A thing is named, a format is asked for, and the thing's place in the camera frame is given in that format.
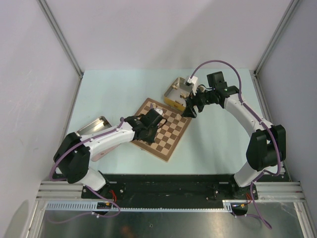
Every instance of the white table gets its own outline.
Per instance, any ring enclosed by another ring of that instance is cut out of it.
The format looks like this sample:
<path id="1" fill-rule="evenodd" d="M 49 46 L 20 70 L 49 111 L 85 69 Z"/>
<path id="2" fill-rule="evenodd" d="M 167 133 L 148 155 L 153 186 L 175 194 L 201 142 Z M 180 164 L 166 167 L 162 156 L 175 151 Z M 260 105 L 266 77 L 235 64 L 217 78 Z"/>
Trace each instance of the white table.
<path id="1" fill-rule="evenodd" d="M 207 74 L 223 71 L 228 86 L 238 86 L 231 69 L 200 69 L 199 83 L 208 85 Z M 163 103 L 163 94 L 179 76 L 193 69 L 87 70 L 84 74 L 68 133 L 99 116 L 112 124 L 136 113 L 147 97 Z M 261 110 L 248 69 L 239 69 L 242 93 L 253 109 Z M 205 106 L 192 119 L 168 163 L 125 143 L 90 166 L 115 174 L 233 174 L 246 162 L 249 136 L 239 122 L 219 105 Z"/>

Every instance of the dark brown square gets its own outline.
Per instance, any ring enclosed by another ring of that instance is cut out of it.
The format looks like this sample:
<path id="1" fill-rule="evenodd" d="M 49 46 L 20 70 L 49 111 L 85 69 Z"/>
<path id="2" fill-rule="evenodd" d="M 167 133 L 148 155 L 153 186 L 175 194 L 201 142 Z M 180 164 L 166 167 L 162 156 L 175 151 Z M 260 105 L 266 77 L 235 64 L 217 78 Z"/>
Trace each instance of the dark brown square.
<path id="1" fill-rule="evenodd" d="M 180 131 L 182 128 L 180 126 L 176 126 L 175 130 Z"/>
<path id="2" fill-rule="evenodd" d="M 162 151 L 162 149 L 163 149 L 163 147 L 162 147 L 162 146 L 160 146 L 160 145 L 158 145 L 158 146 L 157 146 L 157 148 L 156 148 L 156 150 L 157 150 L 157 151 L 159 151 L 159 152 L 161 152 L 161 151 Z"/>
<path id="3" fill-rule="evenodd" d="M 166 149 L 170 149 L 172 147 L 172 145 L 170 145 L 170 144 L 168 144 L 168 143 L 166 143 L 165 145 L 164 145 L 164 148 L 166 148 Z"/>
<path id="4" fill-rule="evenodd" d="M 170 136 L 170 138 L 172 139 L 172 140 L 175 140 L 176 139 L 176 135 L 174 135 L 174 134 L 172 134 L 171 136 Z"/>
<path id="5" fill-rule="evenodd" d="M 167 136 L 163 136 L 162 141 L 167 142 L 168 141 L 168 137 Z"/>

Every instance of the gray wall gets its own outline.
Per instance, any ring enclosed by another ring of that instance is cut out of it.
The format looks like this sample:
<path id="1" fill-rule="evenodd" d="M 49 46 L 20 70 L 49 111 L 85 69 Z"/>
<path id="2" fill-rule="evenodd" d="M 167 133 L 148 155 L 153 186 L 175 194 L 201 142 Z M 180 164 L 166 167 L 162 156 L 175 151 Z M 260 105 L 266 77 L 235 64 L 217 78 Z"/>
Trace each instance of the gray wall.
<path id="1" fill-rule="evenodd" d="M 261 70 L 275 124 L 287 131 L 287 165 L 317 222 L 317 1 L 303 0 Z"/>
<path id="2" fill-rule="evenodd" d="M 17 238 L 53 165 L 78 77 L 35 0 L 0 1 L 0 32 L 0 237 Z"/>

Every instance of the chessboard border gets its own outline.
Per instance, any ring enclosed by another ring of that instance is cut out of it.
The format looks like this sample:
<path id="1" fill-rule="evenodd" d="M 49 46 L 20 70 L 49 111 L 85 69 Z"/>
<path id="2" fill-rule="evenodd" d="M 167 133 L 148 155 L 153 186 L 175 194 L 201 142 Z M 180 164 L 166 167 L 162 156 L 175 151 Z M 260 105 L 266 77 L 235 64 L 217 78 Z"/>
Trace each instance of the chessboard border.
<path id="1" fill-rule="evenodd" d="M 139 115 L 141 113 L 141 111 L 143 110 L 143 108 L 146 106 L 146 104 L 148 102 L 151 102 L 151 103 L 155 103 L 156 105 L 162 107 L 162 108 L 168 108 L 168 110 L 170 110 L 171 112 L 173 113 L 176 113 L 176 114 L 181 114 L 182 112 L 181 111 L 178 111 L 177 109 L 174 109 L 172 108 L 171 106 L 169 105 L 166 105 L 166 104 L 163 104 L 163 103 L 160 103 L 160 102 L 157 102 L 155 101 L 154 99 L 152 98 L 147 98 L 144 103 L 142 104 L 142 106 L 138 109 L 138 111 L 136 112 L 136 116 Z M 135 140 L 135 141 L 132 141 L 133 144 L 135 144 L 136 146 L 138 146 L 139 148 L 145 150 L 146 152 L 158 157 L 159 159 L 163 160 L 164 162 L 168 162 L 170 157 L 172 156 L 176 146 L 178 145 L 179 143 L 179 140 L 180 138 L 183 136 L 184 132 L 186 131 L 189 123 L 191 122 L 191 118 L 186 118 L 186 122 L 183 126 L 183 128 L 181 129 L 179 135 L 177 136 L 177 138 L 175 139 L 175 142 L 173 143 L 173 145 L 171 146 L 171 148 L 169 149 L 169 152 L 167 155 L 163 155 L 162 153 L 158 152 L 157 150 L 151 148 L 150 146 L 142 143 L 141 141 L 138 141 L 138 140 Z"/>

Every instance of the chessboard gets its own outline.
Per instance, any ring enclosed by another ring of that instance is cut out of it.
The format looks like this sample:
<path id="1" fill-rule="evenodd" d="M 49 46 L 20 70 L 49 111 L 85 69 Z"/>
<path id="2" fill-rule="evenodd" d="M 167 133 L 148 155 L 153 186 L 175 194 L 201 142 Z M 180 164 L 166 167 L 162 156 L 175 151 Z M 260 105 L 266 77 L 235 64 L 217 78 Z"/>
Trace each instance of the chessboard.
<path id="1" fill-rule="evenodd" d="M 165 162 L 168 162 L 179 140 L 187 129 L 191 118 L 181 118 L 181 120 L 177 120 L 176 115 L 181 114 L 181 111 L 159 103 L 151 98 L 148 98 L 143 103 L 135 115 L 146 114 L 150 110 L 151 104 L 155 104 L 156 108 L 163 110 L 162 116 L 167 119 L 167 122 L 162 128 L 158 129 L 155 136 L 155 143 L 148 144 L 147 142 L 141 140 L 135 140 L 132 141 L 132 143 Z M 162 119 L 158 127 L 160 127 L 164 122 L 165 120 Z"/>

